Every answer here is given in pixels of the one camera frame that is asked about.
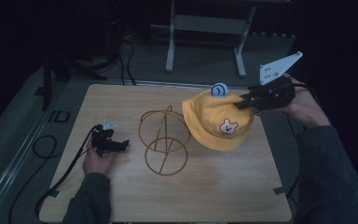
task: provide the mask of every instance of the person's right hand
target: person's right hand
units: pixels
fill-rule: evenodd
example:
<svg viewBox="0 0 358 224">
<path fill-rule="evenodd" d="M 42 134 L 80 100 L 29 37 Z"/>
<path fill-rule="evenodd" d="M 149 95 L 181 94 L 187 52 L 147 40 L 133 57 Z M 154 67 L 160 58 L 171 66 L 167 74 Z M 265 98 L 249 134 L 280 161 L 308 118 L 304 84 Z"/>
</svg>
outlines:
<svg viewBox="0 0 358 224">
<path fill-rule="evenodd" d="M 293 83 L 301 83 L 293 77 L 290 77 Z M 274 109 L 274 111 L 283 112 L 293 119 L 298 120 L 307 129 L 317 126 L 331 125 L 325 113 L 313 99 L 309 90 L 303 87 L 296 87 L 296 97 L 292 103 L 283 108 Z"/>
<path fill-rule="evenodd" d="M 113 163 L 113 158 L 115 157 L 115 152 L 109 152 L 107 155 L 103 155 L 101 158 L 98 156 L 96 152 L 96 147 L 92 147 L 92 137 L 89 138 L 87 143 L 87 151 L 86 158 L 83 161 L 83 171 L 84 174 L 89 173 L 100 173 L 103 175 L 107 175 L 109 173 L 110 167 Z"/>
</svg>

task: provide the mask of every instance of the person's arm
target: person's arm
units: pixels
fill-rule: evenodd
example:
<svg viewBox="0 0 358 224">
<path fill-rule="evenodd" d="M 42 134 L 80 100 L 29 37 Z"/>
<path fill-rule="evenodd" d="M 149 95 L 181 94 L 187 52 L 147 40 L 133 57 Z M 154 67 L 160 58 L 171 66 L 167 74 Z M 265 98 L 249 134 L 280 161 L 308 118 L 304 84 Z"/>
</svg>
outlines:
<svg viewBox="0 0 358 224">
<path fill-rule="evenodd" d="M 75 197 L 69 202 L 62 223 L 109 223 L 111 205 L 109 201 L 110 180 L 106 177 L 115 153 L 100 158 L 95 148 L 88 150 L 83 162 L 85 178 Z"/>
<path fill-rule="evenodd" d="M 69 202 L 62 223 L 109 223 L 111 214 L 109 191 L 109 178 L 99 173 L 87 174 L 76 196 Z"/>
<path fill-rule="evenodd" d="M 358 175 L 325 113 L 301 87 L 289 106 L 277 110 L 306 128 L 296 137 L 300 168 L 295 223 L 358 224 Z"/>
</svg>

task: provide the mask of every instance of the cartoon bear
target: cartoon bear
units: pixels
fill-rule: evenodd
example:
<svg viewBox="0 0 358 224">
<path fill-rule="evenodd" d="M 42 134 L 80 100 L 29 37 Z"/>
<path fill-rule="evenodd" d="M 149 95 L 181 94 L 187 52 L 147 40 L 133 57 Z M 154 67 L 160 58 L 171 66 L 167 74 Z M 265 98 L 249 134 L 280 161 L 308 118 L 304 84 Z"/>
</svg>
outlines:
<svg viewBox="0 0 358 224">
<path fill-rule="evenodd" d="M 237 122 L 231 123 L 229 119 L 225 119 L 224 123 L 220 125 L 220 131 L 222 131 L 222 134 L 229 135 L 231 133 L 235 133 L 235 129 L 237 127 L 238 127 Z"/>
</svg>

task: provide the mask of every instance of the dark jacket sleeve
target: dark jacket sleeve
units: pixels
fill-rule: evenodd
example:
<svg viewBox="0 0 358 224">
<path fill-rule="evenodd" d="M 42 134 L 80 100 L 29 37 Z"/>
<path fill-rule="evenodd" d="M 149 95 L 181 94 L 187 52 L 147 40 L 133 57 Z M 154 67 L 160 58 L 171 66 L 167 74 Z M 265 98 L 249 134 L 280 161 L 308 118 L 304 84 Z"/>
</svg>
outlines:
<svg viewBox="0 0 358 224">
<path fill-rule="evenodd" d="M 358 224 L 358 175 L 336 129 L 309 129 L 296 140 L 300 168 L 295 223 Z"/>
<path fill-rule="evenodd" d="M 87 174 L 69 202 L 62 223 L 107 224 L 111 214 L 110 180 L 102 174 Z"/>
</svg>

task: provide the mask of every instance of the wooden tabletop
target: wooden tabletop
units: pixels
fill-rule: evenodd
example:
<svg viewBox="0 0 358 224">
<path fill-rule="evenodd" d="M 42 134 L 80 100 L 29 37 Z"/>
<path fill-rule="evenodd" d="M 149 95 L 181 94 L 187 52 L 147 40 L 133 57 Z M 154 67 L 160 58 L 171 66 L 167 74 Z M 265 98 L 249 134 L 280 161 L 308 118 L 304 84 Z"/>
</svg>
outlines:
<svg viewBox="0 0 358 224">
<path fill-rule="evenodd" d="M 204 91 L 198 88 L 91 85 L 68 139 L 53 186 L 66 171 L 90 128 L 104 119 L 117 125 L 114 141 L 130 140 L 126 152 L 118 154 L 109 174 L 113 222 L 244 222 L 287 221 L 292 214 L 281 187 L 263 125 L 255 117 L 250 135 L 229 152 L 211 150 L 193 137 L 186 144 L 186 166 L 176 175 L 157 175 L 145 163 L 146 146 L 138 128 L 141 116 L 150 110 L 172 110 L 182 114 L 182 102 Z M 244 91 L 232 91 L 244 94 Z M 151 115 L 141 127 L 145 142 L 157 137 L 162 113 Z M 167 119 L 167 135 L 185 142 L 188 130 L 180 120 Z M 148 151 L 152 167 L 158 169 L 161 153 Z M 173 172 L 186 159 L 180 148 L 170 153 L 162 168 Z M 58 188 L 60 196 L 48 197 L 40 212 L 46 222 L 60 222 L 84 178 L 80 158 Z"/>
</svg>

